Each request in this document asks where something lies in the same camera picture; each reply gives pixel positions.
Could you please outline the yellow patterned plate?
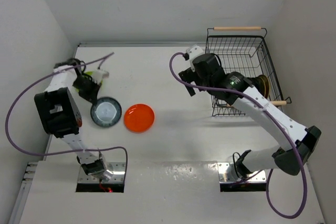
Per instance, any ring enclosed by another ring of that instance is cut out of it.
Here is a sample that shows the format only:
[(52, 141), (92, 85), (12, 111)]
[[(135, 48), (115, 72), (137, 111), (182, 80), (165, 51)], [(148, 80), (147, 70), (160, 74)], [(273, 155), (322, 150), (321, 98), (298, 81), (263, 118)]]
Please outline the yellow patterned plate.
[(270, 94), (270, 82), (269, 82), (268, 78), (263, 74), (259, 75), (258, 78), (263, 81), (264, 97), (268, 98), (269, 94)]

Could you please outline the orange plate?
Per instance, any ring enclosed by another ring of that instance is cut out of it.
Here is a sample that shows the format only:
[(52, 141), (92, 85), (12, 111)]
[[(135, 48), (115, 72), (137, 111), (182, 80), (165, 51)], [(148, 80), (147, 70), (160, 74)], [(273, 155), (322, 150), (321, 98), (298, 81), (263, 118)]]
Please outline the orange plate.
[(134, 104), (124, 113), (124, 125), (133, 133), (149, 130), (155, 121), (155, 113), (147, 104)]

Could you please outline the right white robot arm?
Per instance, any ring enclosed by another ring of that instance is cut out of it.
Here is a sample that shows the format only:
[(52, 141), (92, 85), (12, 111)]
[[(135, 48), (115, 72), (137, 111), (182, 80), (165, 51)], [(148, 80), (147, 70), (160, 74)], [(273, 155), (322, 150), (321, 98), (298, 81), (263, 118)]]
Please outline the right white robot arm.
[(226, 73), (215, 54), (206, 54), (200, 48), (182, 57), (190, 67), (173, 76), (191, 96), (199, 89), (225, 101), (251, 117), (278, 143), (264, 150), (244, 151), (233, 165), (239, 177), (264, 169), (279, 169), (292, 176), (303, 172), (321, 130), (296, 122), (273, 105), (267, 99), (269, 84), (265, 76), (249, 78), (237, 71)]

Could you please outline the green plate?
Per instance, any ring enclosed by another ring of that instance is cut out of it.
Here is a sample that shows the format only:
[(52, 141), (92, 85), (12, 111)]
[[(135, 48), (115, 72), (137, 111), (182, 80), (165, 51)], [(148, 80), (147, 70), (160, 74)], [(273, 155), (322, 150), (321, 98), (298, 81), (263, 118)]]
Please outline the green plate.
[(83, 91), (83, 92), (91, 92), (93, 91), (94, 89), (98, 89), (98, 86), (102, 86), (99, 85), (99, 84), (96, 84), (92, 77), (91, 77), (91, 74), (92, 74), (93, 71), (87, 71), (87, 72), (83, 72), (82, 74), (80, 74), (75, 82), (73, 83), (73, 87), (75, 88), (75, 90), (77, 92), (80, 92), (80, 91)]

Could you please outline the blue patterned plate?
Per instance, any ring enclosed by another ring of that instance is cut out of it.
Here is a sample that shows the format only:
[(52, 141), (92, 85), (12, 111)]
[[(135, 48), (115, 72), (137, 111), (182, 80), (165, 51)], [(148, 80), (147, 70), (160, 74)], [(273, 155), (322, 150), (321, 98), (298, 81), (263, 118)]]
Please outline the blue patterned plate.
[(100, 97), (90, 109), (92, 121), (99, 127), (108, 128), (117, 124), (122, 115), (120, 103), (112, 97)]

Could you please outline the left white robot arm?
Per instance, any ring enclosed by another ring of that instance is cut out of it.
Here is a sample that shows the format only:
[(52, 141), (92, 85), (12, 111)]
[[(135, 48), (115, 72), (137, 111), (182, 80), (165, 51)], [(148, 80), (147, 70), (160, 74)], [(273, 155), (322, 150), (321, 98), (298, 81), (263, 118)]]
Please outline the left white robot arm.
[(45, 132), (66, 143), (76, 153), (77, 161), (87, 176), (109, 181), (112, 170), (101, 151), (91, 151), (80, 129), (82, 116), (70, 92), (75, 88), (81, 98), (91, 104), (90, 116), (100, 127), (111, 127), (121, 118), (120, 103), (112, 97), (98, 97), (108, 72), (97, 69), (85, 73), (85, 63), (76, 58), (55, 64), (53, 78), (44, 92), (34, 96), (35, 105)]

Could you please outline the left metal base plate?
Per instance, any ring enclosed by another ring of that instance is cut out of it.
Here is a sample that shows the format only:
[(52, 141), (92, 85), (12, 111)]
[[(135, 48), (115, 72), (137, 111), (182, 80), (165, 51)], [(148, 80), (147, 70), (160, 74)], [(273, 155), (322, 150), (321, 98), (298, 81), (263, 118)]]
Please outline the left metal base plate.
[[(120, 184), (124, 181), (126, 164), (124, 162), (107, 162), (107, 174), (102, 182), (104, 184)], [(79, 170), (79, 184), (98, 184), (99, 178), (86, 175), (82, 169)]]

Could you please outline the metal base plate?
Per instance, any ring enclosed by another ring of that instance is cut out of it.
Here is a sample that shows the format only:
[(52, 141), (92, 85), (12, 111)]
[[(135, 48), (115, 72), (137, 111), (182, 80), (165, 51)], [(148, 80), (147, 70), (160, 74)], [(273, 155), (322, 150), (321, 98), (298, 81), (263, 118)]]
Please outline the metal base plate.
[(218, 162), (217, 163), (219, 182), (220, 183), (237, 183), (241, 180), (246, 180), (248, 183), (265, 183), (266, 172), (264, 170), (256, 171), (251, 174), (247, 174), (244, 178), (242, 175), (236, 175), (233, 168), (233, 162)]
[[(102, 182), (104, 184), (120, 184), (124, 181), (126, 164), (124, 162), (107, 162), (107, 174)], [(79, 184), (98, 184), (99, 178), (86, 175), (82, 169), (79, 170)]]

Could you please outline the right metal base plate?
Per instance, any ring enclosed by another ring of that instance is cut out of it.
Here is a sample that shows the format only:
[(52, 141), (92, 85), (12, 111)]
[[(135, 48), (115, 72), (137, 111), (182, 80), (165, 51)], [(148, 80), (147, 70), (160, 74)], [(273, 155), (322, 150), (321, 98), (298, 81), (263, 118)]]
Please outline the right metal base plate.
[(241, 180), (246, 180), (248, 183), (265, 183), (266, 172), (264, 170), (256, 171), (251, 174), (247, 174), (244, 178), (242, 175), (236, 175), (233, 168), (233, 162), (218, 162), (217, 163), (219, 182), (220, 183), (237, 183)]

